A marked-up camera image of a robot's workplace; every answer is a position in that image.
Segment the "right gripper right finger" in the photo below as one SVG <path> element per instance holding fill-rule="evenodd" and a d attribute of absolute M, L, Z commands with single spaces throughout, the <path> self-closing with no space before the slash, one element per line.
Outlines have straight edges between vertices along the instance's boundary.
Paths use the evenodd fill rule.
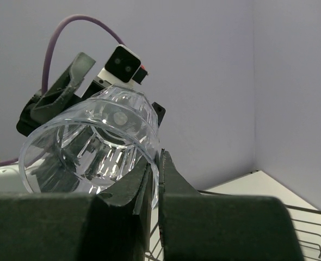
<path fill-rule="evenodd" d="M 158 222 L 165 260 L 303 260 L 278 198 L 201 194 L 168 151 L 159 162 Z"/>

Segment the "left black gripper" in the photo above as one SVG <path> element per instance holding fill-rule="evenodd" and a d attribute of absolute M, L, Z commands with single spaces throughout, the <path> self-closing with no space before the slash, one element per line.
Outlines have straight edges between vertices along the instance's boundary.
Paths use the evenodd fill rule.
<path fill-rule="evenodd" d="M 70 106 L 79 103 L 81 100 L 87 100 L 110 87 L 112 84 L 109 81 L 95 77 L 81 98 L 75 95 L 85 76 L 95 63 L 96 61 L 87 54 L 78 53 L 52 87 L 45 91 L 44 94 L 39 90 L 25 105 L 16 125 L 17 131 L 24 136 L 28 136 L 32 131 Z M 157 102 L 153 102 L 152 107 L 157 114 L 158 126 L 160 126 L 166 110 Z"/>

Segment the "clear glass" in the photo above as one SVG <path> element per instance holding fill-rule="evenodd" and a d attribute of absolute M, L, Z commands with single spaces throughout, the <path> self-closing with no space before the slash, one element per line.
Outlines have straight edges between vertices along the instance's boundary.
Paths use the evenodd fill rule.
<path fill-rule="evenodd" d="M 30 193 L 99 194 L 145 159 L 158 203 L 158 116 L 143 92 L 112 85 L 30 133 L 18 162 Z"/>

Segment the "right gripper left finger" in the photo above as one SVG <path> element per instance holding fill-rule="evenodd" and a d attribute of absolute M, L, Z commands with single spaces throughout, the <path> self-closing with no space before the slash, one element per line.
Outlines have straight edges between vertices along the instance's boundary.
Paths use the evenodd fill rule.
<path fill-rule="evenodd" d="M 151 165 L 97 194 L 0 192 L 0 260 L 144 260 Z"/>

